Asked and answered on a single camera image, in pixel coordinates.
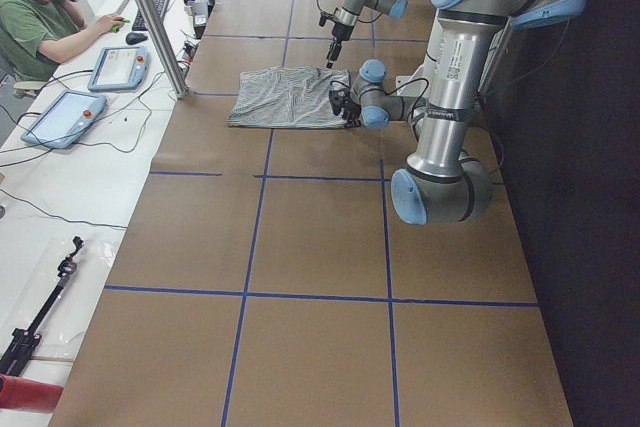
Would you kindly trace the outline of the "person's right hand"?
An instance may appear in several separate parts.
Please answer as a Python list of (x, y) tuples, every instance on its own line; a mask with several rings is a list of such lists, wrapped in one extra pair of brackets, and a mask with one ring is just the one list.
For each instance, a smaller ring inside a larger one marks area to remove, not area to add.
[(126, 19), (119, 14), (107, 14), (100, 17), (94, 24), (93, 30), (98, 36), (106, 34), (110, 31), (118, 31), (122, 25), (126, 23)]

